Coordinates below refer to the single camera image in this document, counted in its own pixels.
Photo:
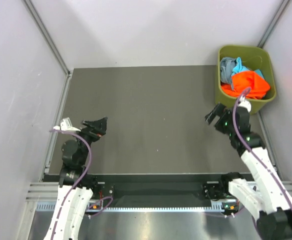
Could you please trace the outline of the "orange t shirt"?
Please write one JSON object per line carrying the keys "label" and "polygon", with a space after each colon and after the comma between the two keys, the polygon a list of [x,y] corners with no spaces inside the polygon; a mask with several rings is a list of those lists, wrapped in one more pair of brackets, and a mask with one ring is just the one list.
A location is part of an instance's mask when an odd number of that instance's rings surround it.
{"label": "orange t shirt", "polygon": [[238,97],[244,90],[250,88],[247,98],[261,100],[271,89],[263,77],[254,71],[242,71],[231,77],[232,84],[222,83],[223,92],[232,97]]}

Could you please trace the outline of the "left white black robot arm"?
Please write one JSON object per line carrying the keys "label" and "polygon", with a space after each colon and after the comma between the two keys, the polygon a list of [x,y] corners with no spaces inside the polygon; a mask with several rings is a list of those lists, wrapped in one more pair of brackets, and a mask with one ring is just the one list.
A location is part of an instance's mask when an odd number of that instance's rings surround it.
{"label": "left white black robot arm", "polygon": [[63,118],[51,132],[71,135],[61,147],[62,167],[59,173],[57,199],[46,240],[76,240],[89,201],[99,194],[97,180],[88,176],[92,164],[91,144],[106,134],[108,118],[83,120],[82,128]]}

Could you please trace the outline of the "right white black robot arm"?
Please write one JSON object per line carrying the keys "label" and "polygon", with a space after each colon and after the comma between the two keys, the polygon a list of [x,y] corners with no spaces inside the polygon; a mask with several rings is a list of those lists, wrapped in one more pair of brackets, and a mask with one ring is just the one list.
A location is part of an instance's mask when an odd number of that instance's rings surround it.
{"label": "right white black robot arm", "polygon": [[228,108],[218,103],[205,116],[214,127],[229,137],[231,146],[249,169],[256,189],[238,172],[221,176],[219,192],[225,198],[235,197],[251,214],[263,240],[292,239],[292,195],[280,180],[259,134],[251,131],[250,103]]}

